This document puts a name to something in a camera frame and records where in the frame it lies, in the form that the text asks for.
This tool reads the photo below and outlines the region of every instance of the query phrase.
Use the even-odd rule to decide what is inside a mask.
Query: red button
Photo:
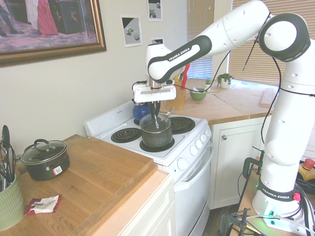
[[[301,195],[299,193],[293,193],[293,199],[296,201],[300,201],[301,200]]]
[[[315,161],[312,159],[307,158],[303,163],[303,167],[307,170],[310,170],[315,165]]]

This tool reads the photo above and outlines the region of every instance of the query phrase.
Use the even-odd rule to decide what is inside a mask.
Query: window
[[[213,23],[214,0],[188,0],[187,41],[192,41]],[[201,58],[190,63],[188,78],[211,78],[212,57]]]
[[[248,0],[233,0],[233,9],[247,3]],[[315,38],[315,0],[262,0],[268,7],[271,14],[296,13],[301,15],[308,24],[310,38]],[[253,41],[234,49],[230,53],[229,74],[236,80],[261,83],[278,86],[279,72],[272,58],[266,55],[258,44],[252,52],[249,62],[244,71],[243,67],[252,48]],[[277,60],[282,72],[285,70],[285,63]]]

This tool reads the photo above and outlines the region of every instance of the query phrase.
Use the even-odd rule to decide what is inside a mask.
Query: floor
[[[238,204],[225,206],[210,211],[208,222],[202,236],[219,236],[220,221],[223,214],[237,212]]]

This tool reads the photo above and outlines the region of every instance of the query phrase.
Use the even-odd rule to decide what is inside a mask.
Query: blue kettle
[[[151,113],[148,102],[136,103],[133,101],[133,103],[134,103],[134,107],[132,109],[132,113],[136,121],[140,122],[142,117]]]

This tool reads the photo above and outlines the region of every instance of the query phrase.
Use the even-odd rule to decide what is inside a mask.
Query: glass pot lid
[[[140,128],[147,133],[161,133],[170,128],[171,119],[168,116],[159,113],[157,116],[157,123],[158,127],[156,126],[155,118],[152,118],[152,115],[148,114],[140,120]]]
[[[66,147],[63,141],[37,139],[33,145],[25,149],[21,161],[29,165],[44,163],[61,156]]]

